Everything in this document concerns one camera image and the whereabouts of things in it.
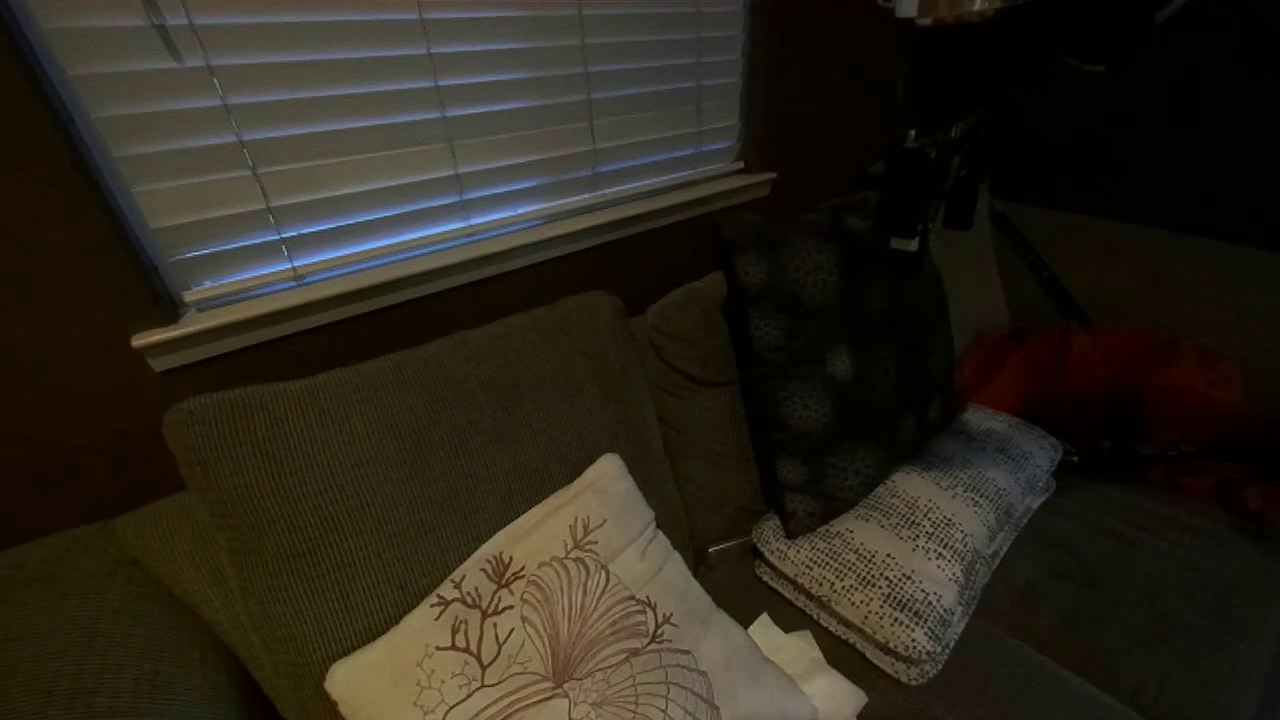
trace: white blinds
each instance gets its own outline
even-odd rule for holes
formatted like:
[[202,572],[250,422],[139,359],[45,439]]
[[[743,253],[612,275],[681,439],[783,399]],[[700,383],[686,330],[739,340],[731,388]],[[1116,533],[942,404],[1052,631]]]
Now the white blinds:
[[743,0],[24,0],[186,308],[734,166]]

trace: dark patterned bag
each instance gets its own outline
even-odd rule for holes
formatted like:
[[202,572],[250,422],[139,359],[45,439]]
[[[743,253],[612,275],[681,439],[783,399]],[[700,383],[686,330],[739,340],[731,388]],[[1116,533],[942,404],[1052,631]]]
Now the dark patterned bag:
[[729,329],[786,534],[863,501],[961,410],[940,270],[928,248],[896,248],[877,209],[867,191],[729,222]]

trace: pillow embroidery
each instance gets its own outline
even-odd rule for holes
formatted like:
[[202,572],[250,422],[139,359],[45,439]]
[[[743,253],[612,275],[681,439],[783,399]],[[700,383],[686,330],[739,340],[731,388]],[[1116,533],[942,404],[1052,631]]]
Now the pillow embroidery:
[[606,518],[570,518],[543,560],[495,552],[428,603],[423,714],[721,714],[700,659],[673,644],[673,610],[634,597],[597,552]]

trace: window sill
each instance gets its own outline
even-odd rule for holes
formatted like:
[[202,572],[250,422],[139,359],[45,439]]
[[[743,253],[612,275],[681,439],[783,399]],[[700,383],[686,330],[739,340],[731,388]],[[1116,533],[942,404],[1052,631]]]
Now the window sill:
[[739,177],[721,177],[686,186],[634,194],[616,209],[551,221],[530,230],[461,248],[448,254],[423,254],[411,262],[301,289],[286,294],[191,310],[174,323],[135,330],[133,347],[145,353],[151,370],[199,362],[199,359],[226,357],[281,336],[297,336],[319,323],[351,318],[375,308],[408,304],[408,301],[448,291],[482,275],[498,275],[525,262],[540,262],[551,254],[569,254],[606,241],[681,222],[686,217],[748,202],[766,194],[766,186],[771,186],[771,170],[739,170]]

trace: window blinds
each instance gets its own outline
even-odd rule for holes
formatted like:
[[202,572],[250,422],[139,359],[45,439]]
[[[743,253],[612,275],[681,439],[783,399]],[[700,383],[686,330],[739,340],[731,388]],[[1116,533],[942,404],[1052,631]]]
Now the window blinds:
[[734,166],[743,0],[24,0],[186,308]]

